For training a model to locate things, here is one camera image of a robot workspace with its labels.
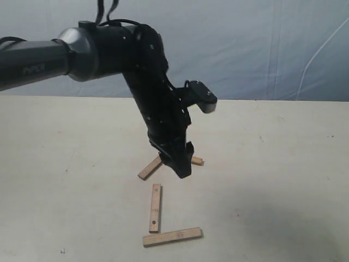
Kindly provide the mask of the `black gripper first arm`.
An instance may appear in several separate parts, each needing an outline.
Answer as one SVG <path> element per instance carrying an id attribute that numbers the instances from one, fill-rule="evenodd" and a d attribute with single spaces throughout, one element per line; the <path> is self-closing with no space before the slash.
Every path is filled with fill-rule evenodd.
<path id="1" fill-rule="evenodd" d="M 123 73 L 136 105 L 146 124 L 148 138 L 160 153 L 163 164 L 179 178 L 191 175 L 194 146 L 186 141 L 186 130 L 191 124 L 189 113 L 175 94 L 167 72 L 162 66 L 154 72 L 137 68 Z"/>

